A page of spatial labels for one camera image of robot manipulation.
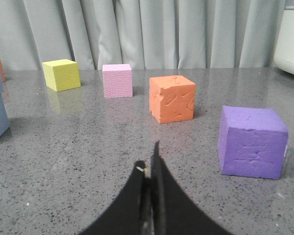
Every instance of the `gray countertop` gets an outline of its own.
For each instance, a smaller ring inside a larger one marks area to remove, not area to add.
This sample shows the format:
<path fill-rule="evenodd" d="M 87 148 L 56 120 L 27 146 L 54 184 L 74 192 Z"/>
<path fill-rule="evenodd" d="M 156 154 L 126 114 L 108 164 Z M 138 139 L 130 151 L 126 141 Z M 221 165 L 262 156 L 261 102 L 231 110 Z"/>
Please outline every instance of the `gray countertop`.
<path fill-rule="evenodd" d="M 197 84 L 193 120 L 158 124 L 149 78 Z M 131 98 L 104 99 L 101 71 L 56 93 L 41 71 L 6 74 L 11 128 L 0 138 L 0 234 L 78 234 L 117 196 L 154 143 L 173 177 L 211 218 L 236 235 L 294 234 L 294 76 L 274 68 L 134 70 Z M 222 105 L 273 108 L 289 128 L 280 180 L 221 175 Z"/>

